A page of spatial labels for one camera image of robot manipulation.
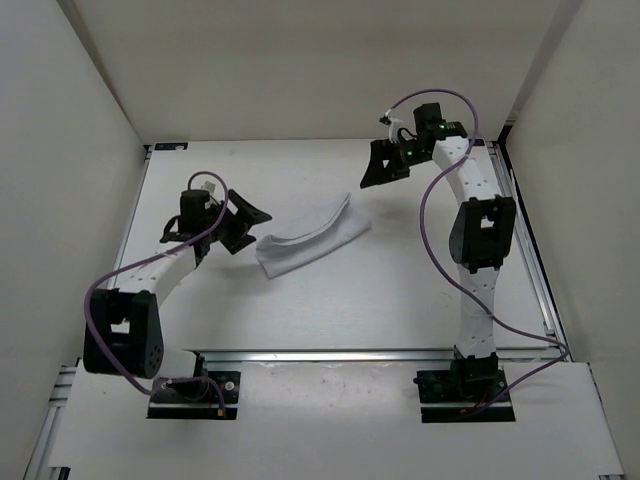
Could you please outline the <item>white skirt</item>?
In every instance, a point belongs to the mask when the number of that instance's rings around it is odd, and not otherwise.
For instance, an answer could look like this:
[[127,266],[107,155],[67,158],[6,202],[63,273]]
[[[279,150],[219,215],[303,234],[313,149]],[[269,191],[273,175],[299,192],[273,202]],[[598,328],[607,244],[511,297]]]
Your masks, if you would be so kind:
[[307,209],[266,234],[256,244],[256,258],[269,279],[316,261],[355,240],[372,227],[350,193]]

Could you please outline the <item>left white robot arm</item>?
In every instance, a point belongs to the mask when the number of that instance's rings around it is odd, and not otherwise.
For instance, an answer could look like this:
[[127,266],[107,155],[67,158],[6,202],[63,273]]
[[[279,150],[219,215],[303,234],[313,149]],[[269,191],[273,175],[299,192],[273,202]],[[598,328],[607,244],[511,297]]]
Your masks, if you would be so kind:
[[164,226],[160,248],[149,258],[115,272],[113,288],[90,288],[85,297],[83,361],[90,373],[119,375],[141,393],[162,387],[165,356],[160,307],[186,276],[220,243],[234,255],[256,241],[252,227],[272,216],[235,190],[222,200],[204,187],[181,193],[179,213]]

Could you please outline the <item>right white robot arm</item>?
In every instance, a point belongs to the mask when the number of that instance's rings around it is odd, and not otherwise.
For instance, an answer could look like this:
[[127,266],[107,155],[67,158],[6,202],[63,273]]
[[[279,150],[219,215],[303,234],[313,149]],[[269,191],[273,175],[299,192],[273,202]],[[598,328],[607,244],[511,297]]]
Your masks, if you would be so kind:
[[413,112],[415,130],[386,113],[388,136],[370,145],[370,160],[360,186],[368,188],[404,179],[411,167],[432,161],[443,172],[458,204],[449,235],[449,252],[458,268],[461,320],[448,369],[416,377],[429,402],[478,401],[499,384],[493,335],[495,287],[509,255],[516,206],[491,186],[471,156],[474,146],[463,125],[448,122],[437,103]]

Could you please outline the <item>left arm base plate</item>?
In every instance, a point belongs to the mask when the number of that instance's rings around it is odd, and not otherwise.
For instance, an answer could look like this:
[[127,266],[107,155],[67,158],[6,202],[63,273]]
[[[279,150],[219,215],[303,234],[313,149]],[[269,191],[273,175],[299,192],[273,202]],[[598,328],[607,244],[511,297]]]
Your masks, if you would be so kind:
[[151,396],[147,418],[157,420],[237,419],[241,372],[208,370],[209,382],[191,382],[159,387]]

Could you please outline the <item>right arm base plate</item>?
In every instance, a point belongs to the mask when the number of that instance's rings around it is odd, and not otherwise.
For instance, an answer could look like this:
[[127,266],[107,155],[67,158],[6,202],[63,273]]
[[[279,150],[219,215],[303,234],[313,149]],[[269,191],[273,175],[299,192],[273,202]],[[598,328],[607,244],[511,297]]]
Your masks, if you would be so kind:
[[423,424],[516,421],[509,393],[486,410],[483,409],[486,403],[507,387],[502,369],[498,370],[495,380],[480,387],[473,387],[470,393],[461,393],[458,390],[449,370],[419,370],[413,382],[418,388]]

